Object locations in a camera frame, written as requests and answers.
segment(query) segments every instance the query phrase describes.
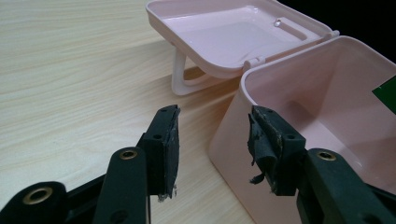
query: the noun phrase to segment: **green label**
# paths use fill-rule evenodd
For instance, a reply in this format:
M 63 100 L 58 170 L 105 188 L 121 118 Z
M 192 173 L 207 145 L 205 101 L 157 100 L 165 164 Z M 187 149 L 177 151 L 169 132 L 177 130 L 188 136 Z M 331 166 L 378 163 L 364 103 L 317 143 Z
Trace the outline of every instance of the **green label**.
M 373 94 L 396 115 L 396 76 L 373 90 Z

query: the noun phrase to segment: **box lid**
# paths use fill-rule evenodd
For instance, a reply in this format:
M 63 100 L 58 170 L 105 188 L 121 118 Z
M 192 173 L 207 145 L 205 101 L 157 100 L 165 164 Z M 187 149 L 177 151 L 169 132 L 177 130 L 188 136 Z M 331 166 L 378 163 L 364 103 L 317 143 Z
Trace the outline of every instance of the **box lid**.
M 232 78 L 334 35 L 328 26 L 272 0 L 155 0 L 151 26 L 204 72 Z

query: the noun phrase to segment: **light wood grain surface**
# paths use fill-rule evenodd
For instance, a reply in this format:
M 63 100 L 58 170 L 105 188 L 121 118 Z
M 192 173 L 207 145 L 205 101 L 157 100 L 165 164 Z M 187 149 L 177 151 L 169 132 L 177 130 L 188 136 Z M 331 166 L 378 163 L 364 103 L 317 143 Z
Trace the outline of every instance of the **light wood grain surface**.
M 238 79 L 174 95 L 174 48 L 146 3 L 0 0 L 1 208 L 37 182 L 70 190 L 104 174 L 159 108 L 179 105 L 177 196 L 152 198 L 153 223 L 252 223 L 207 157 Z

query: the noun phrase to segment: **plastic box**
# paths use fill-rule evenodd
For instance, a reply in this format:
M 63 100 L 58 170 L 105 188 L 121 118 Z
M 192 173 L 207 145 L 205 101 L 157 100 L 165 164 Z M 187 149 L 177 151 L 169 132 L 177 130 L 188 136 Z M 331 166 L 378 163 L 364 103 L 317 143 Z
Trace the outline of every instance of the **plastic box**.
M 248 152 L 252 105 L 274 109 L 306 148 L 340 153 L 361 176 L 396 193 L 396 117 L 372 90 L 396 65 L 359 40 L 272 0 L 156 0 L 151 26 L 175 46 L 172 89 L 184 95 L 242 76 L 208 150 L 258 223 L 296 223 L 295 197 L 276 197 Z M 206 74 L 185 80 L 189 57 Z
M 341 154 L 369 183 L 396 193 L 396 116 L 372 90 L 396 65 L 360 41 L 339 36 L 247 71 L 209 148 L 209 157 L 258 223 L 296 223 L 295 197 L 276 197 L 250 165 L 248 113 L 274 109 L 306 138 L 306 148 Z

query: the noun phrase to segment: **table surface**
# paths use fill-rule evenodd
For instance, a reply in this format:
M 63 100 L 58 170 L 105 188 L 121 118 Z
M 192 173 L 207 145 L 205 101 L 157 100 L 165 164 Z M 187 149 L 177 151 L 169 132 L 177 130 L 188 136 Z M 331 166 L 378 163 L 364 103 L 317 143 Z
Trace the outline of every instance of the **table surface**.
M 0 0 L 0 207 L 37 182 L 71 190 L 104 174 L 158 109 L 179 105 L 177 196 L 152 197 L 152 222 L 253 222 L 207 156 L 238 79 L 174 95 L 175 49 L 146 3 Z

